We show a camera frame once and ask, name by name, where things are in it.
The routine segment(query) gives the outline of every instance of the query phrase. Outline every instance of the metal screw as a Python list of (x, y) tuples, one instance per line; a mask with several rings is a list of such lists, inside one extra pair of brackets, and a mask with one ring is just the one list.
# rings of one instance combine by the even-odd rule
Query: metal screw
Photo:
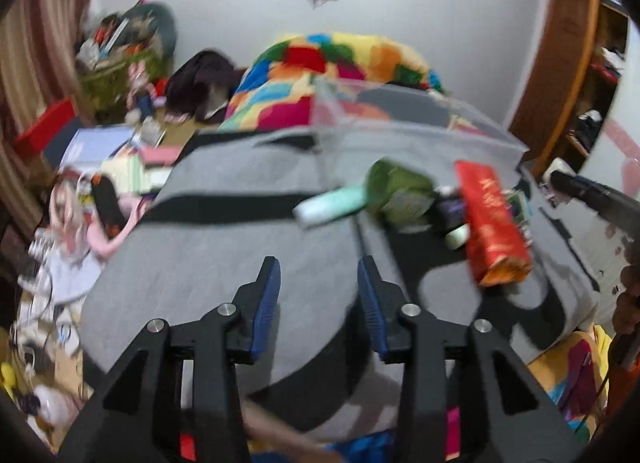
[(422, 310), (420, 309), (420, 306), (418, 306), (417, 304), (414, 304), (412, 302), (407, 302), (406, 304), (402, 305), (402, 308), (400, 308), (400, 311), (402, 312), (403, 315), (406, 315), (407, 317), (415, 317), (417, 315), (420, 315), (420, 312)]
[(487, 319), (479, 318), (474, 322), (474, 328), (481, 333), (489, 333), (494, 327)]
[(218, 306), (218, 313), (223, 317), (228, 317), (233, 315), (236, 312), (236, 305), (230, 302), (225, 302), (224, 304), (220, 304)]
[(162, 320), (161, 318), (150, 320), (146, 323), (146, 328), (151, 333), (158, 333), (159, 331), (162, 331), (162, 328), (164, 328), (164, 320)]

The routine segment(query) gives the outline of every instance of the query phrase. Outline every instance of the colorful patchwork blanket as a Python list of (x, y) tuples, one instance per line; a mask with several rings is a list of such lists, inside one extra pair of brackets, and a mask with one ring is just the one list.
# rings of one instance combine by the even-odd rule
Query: colorful patchwork blanket
[(308, 125), (317, 75), (443, 91), (415, 50), (385, 37), (294, 37), (271, 46), (245, 72), (220, 131)]

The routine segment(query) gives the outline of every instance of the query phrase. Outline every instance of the red snack bag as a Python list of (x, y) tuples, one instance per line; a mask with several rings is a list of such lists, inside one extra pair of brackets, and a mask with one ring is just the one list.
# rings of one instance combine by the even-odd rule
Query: red snack bag
[(466, 256), (480, 286), (521, 282), (531, 271), (531, 257), (502, 196), (494, 169), (456, 162), (470, 237)]

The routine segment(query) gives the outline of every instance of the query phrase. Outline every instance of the curtain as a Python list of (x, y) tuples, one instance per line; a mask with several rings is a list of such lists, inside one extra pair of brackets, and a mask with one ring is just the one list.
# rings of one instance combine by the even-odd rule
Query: curtain
[(93, 122), (74, 68), (74, 45), (89, 1), (16, 0), (0, 23), (0, 200), (26, 236), (42, 210), (24, 186), (29, 169), (11, 144), (44, 108), (67, 96), (74, 98), (79, 117)]

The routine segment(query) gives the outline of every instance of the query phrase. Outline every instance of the clear plastic container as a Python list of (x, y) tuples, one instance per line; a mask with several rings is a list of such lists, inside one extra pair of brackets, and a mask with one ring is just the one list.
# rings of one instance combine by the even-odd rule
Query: clear plastic container
[(394, 85), (316, 79), (311, 113), (327, 188), (360, 185), (380, 158), (458, 184), (456, 160), (494, 167), (504, 187), (528, 147), (461, 101)]

